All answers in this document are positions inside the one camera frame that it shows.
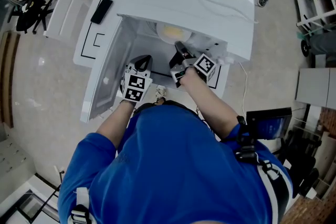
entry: gray cabinet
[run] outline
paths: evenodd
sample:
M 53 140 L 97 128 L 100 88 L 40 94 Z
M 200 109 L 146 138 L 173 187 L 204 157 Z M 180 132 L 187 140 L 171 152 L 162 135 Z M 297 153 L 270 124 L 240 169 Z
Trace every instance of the gray cabinet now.
M 336 109 L 336 68 L 302 68 L 296 101 Z

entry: harness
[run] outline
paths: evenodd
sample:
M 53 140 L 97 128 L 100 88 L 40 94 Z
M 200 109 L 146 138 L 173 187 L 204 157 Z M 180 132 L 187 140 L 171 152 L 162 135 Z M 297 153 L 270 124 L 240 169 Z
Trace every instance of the harness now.
M 238 116 L 240 125 L 237 143 L 240 148 L 235 151 L 239 162 L 251 163 L 257 166 L 259 176 L 264 183 L 272 207 L 272 224 L 280 223 L 289 206 L 293 189 L 284 172 L 269 160 L 262 161 L 255 151 L 255 139 L 249 134 L 245 119 Z
M 269 160 L 262 161 L 255 151 L 255 139 L 249 135 L 245 119 L 238 116 L 240 125 L 237 135 L 237 143 L 240 148 L 234 151 L 239 162 L 250 163 L 257 166 L 259 176 L 264 183 L 272 208 L 272 224 L 280 223 L 290 204 L 292 186 L 284 172 Z M 77 188 L 77 201 L 71 211 L 68 224 L 97 224 L 93 215 L 89 212 L 89 191 L 87 188 Z

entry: black line marking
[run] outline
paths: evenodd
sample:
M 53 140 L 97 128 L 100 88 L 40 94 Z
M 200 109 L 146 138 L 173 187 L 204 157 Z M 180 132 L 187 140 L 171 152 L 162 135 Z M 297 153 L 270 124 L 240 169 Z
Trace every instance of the black line marking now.
M 159 73 L 159 72 L 155 72 L 155 71 L 151 71 L 151 73 L 162 75 L 162 76 L 169 77 L 169 78 L 173 78 L 171 75 L 167 75 L 167 74 L 163 74 L 163 73 Z
M 221 69 L 222 69 L 222 66 L 219 66 L 219 72 L 218 72 L 218 76 L 217 76 L 215 87 L 209 86 L 209 88 L 217 89 L 217 84 L 218 84 L 218 80 L 219 80 L 219 74 L 221 73 Z
M 96 39 L 97 39 L 97 36 L 98 36 L 98 35 L 105 36 L 105 34 L 96 33 L 96 37 L 94 38 L 94 42 L 93 42 L 93 45 L 94 45 L 95 47 L 100 47 L 100 46 L 98 46 L 98 45 L 95 45 L 95 43 L 96 43 Z
M 90 58 L 90 59 L 94 59 L 94 60 L 95 60 L 95 59 L 96 59 L 95 57 L 91 57 L 91 56 L 83 55 L 83 51 L 84 51 L 84 48 L 85 48 L 85 45 L 86 45 L 86 40 L 87 40 L 87 38 L 88 38 L 88 35 L 89 35 L 89 31 L 90 31 L 91 25 L 92 25 L 92 22 L 90 22 L 90 26 L 89 26 L 88 32 L 86 33 L 86 37 L 85 37 L 85 40 L 84 40 L 84 45 L 83 45 L 82 52 L 80 53 L 80 55 L 81 55 L 82 57 L 86 57 L 86 58 Z

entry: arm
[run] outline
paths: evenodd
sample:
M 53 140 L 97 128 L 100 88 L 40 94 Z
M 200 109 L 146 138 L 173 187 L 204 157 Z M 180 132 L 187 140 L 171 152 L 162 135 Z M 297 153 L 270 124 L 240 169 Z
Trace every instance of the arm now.
M 194 68 L 188 68 L 180 80 L 200 109 L 204 119 L 220 139 L 226 138 L 238 124 L 237 113 L 208 87 Z
M 134 106 L 135 104 L 132 102 L 126 100 L 122 101 L 117 109 L 100 125 L 97 130 L 97 133 L 108 138 L 115 148 L 119 147 Z

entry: black pants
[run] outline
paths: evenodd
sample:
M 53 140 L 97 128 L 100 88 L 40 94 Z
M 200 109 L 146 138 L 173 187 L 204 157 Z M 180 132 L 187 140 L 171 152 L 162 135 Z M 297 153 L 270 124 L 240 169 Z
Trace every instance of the black pants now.
M 186 106 L 184 106 L 184 105 L 182 105 L 182 104 L 180 104 L 180 103 L 177 103 L 177 102 L 175 102 L 175 101 L 172 101 L 172 100 L 164 101 L 162 105 L 175 105 L 175 106 L 178 106 L 179 108 L 183 108 L 183 109 L 185 109 L 185 110 L 188 110 L 188 111 L 192 112 L 193 114 L 195 114 L 195 115 L 197 116 L 197 114 L 196 114 L 194 111 L 192 111 L 191 109 L 187 108 Z M 153 106 L 156 106 L 156 105 L 153 104 L 153 103 L 145 103 L 145 104 L 139 106 L 139 107 L 137 108 L 137 110 L 135 110 L 133 116 L 137 115 L 138 113 L 140 113 L 140 112 L 143 111 L 144 109 L 148 109 L 148 108 L 151 108 L 151 107 L 153 107 Z

